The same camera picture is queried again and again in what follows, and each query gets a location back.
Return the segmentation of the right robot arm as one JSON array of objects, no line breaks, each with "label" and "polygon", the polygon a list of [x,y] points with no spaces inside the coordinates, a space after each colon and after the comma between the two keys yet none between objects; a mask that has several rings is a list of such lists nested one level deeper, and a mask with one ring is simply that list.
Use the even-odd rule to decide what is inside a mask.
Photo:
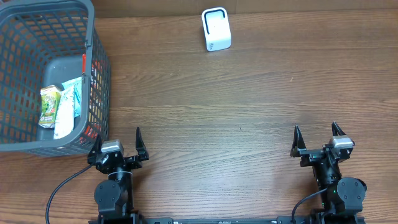
[{"label": "right robot arm", "polygon": [[[350,158],[355,142],[338,126],[331,124],[332,137],[321,149],[307,149],[298,126],[294,129],[294,140],[290,150],[291,157],[299,157],[302,167],[311,167],[317,181],[315,192],[296,203],[292,209],[291,223],[364,223],[358,213],[363,211],[363,200],[367,185],[361,179],[343,177],[339,163]],[[298,207],[307,200],[320,196],[322,208],[299,218]]]}]

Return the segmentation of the green drink carton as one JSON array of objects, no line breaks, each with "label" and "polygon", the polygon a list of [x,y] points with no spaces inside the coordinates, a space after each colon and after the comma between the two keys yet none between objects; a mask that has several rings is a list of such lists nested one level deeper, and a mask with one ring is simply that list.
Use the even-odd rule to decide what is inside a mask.
[{"label": "green drink carton", "polygon": [[46,129],[54,128],[62,91],[55,85],[49,85],[40,90],[40,95],[41,114],[39,125]]}]

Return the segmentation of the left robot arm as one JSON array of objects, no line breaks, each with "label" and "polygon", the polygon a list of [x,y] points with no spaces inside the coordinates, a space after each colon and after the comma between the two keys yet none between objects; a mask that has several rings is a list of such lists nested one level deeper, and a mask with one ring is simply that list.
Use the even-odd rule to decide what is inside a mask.
[{"label": "left robot arm", "polygon": [[149,160],[141,130],[136,129],[136,151],[134,156],[124,156],[119,140],[103,141],[99,136],[88,154],[87,161],[96,170],[108,176],[94,191],[98,205],[98,217],[89,224],[130,223],[143,224],[144,216],[134,209],[133,174],[144,161]]}]

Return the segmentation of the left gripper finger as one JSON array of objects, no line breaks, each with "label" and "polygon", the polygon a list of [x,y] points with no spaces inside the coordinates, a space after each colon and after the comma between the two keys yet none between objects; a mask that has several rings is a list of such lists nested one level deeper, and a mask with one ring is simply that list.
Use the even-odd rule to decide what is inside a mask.
[{"label": "left gripper finger", "polygon": [[142,139],[142,134],[139,127],[136,129],[136,151],[140,161],[149,160],[149,153]]},{"label": "left gripper finger", "polygon": [[95,159],[96,156],[100,153],[101,151],[101,146],[102,146],[102,138],[100,135],[97,135],[95,142],[93,144],[93,147],[91,148],[88,158],[89,159]]}]

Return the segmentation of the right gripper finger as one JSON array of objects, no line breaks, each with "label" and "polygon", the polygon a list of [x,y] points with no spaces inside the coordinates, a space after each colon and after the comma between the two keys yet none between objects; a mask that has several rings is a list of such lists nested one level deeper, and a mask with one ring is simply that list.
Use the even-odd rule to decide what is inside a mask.
[{"label": "right gripper finger", "polygon": [[290,150],[291,157],[299,157],[303,151],[306,151],[307,147],[302,137],[302,133],[298,125],[294,128],[294,140],[292,143],[292,148]]},{"label": "right gripper finger", "polygon": [[333,136],[344,136],[346,134],[335,121],[332,122],[331,128]]}]

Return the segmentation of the teal snack packet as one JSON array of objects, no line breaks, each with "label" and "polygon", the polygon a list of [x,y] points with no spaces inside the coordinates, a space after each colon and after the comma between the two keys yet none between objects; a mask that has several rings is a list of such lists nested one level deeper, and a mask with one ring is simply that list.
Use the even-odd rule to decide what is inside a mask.
[{"label": "teal snack packet", "polygon": [[82,91],[82,77],[77,77],[62,83],[64,89],[73,87],[74,94],[74,117],[81,115],[81,91]]}]

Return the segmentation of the white cosmetic tube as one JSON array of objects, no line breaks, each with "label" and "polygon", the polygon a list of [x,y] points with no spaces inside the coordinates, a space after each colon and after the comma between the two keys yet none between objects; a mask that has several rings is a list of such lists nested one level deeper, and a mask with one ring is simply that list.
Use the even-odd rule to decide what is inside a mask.
[{"label": "white cosmetic tube", "polygon": [[54,139],[69,135],[74,128],[74,86],[70,85],[62,91],[57,116],[55,119]]}]

